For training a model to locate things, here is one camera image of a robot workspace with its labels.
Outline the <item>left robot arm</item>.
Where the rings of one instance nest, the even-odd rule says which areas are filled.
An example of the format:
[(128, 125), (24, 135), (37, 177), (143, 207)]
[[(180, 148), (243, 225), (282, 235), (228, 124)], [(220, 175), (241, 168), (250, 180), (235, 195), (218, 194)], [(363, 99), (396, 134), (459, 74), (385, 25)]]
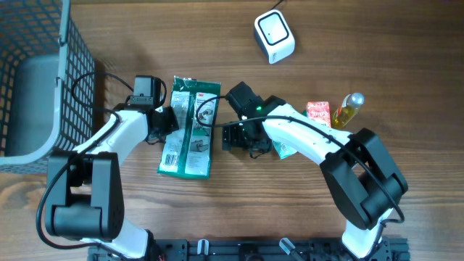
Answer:
[(167, 86), (138, 75), (132, 95), (113, 109), (99, 108), (77, 95), (84, 79), (72, 82), (71, 97), (83, 107), (110, 115), (89, 140), (48, 160), (46, 190), (36, 211), (36, 231), (55, 249), (94, 248), (119, 260), (163, 260), (153, 233), (125, 218), (120, 166), (141, 142), (161, 143), (179, 129)]

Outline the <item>pale green wipes sachet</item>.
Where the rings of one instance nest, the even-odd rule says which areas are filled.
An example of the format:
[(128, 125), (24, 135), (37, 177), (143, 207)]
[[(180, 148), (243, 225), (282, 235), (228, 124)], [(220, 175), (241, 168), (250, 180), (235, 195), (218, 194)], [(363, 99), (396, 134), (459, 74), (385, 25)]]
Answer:
[(286, 159), (287, 157), (290, 157), (291, 155), (294, 155), (297, 153), (296, 149), (288, 145), (282, 144), (281, 142), (278, 142), (278, 141), (273, 141), (273, 147), (276, 150), (281, 160)]

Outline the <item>green 3M sponge packet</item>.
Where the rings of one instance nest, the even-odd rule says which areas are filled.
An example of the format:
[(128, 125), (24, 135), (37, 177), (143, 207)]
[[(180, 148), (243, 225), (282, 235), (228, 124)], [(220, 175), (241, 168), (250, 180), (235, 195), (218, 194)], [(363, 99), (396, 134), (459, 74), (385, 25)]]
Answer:
[(157, 172), (176, 178), (207, 180), (221, 84), (174, 77), (170, 106), (179, 129), (166, 137)]

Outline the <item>yellow oil bottle silver cap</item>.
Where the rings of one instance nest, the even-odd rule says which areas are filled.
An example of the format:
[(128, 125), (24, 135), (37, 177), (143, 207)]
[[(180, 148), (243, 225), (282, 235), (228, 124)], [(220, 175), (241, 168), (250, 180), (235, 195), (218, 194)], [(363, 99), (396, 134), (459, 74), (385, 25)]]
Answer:
[(360, 111), (365, 102), (365, 97), (361, 93), (348, 94), (341, 105), (331, 116), (331, 127), (335, 129), (344, 128), (347, 123)]

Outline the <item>pink Kleenex tissue pack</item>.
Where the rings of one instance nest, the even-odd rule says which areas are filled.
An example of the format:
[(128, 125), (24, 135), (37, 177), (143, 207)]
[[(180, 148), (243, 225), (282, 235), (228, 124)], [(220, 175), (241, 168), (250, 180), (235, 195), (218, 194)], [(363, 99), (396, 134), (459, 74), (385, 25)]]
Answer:
[(306, 116), (321, 125), (331, 127), (330, 108), (327, 101), (309, 101), (306, 106)]

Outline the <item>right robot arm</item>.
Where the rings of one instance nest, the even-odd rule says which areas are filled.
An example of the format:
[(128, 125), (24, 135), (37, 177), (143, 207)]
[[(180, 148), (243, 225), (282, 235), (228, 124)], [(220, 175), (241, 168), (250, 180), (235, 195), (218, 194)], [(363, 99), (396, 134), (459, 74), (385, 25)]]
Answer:
[(347, 225), (341, 242), (361, 260), (372, 257), (408, 184), (381, 139), (363, 128), (352, 134), (315, 122), (277, 96), (262, 99), (240, 82), (225, 100), (238, 115), (245, 144), (270, 139), (296, 149), (317, 164)]

